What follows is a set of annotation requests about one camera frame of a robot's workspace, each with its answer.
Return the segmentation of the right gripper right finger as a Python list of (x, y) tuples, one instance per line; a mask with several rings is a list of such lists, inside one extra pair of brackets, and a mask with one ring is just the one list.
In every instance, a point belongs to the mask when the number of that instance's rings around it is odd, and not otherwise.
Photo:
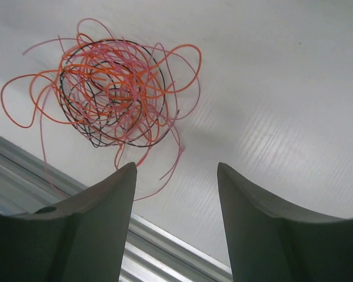
[(293, 204), (225, 163), (217, 179), (235, 281), (353, 281), (353, 218)]

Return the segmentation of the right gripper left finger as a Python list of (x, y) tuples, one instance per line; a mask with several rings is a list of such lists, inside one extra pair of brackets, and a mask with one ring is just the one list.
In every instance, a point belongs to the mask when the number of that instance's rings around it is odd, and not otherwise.
[(118, 281), (136, 176), (128, 163), (35, 213), (0, 215), (0, 281)]

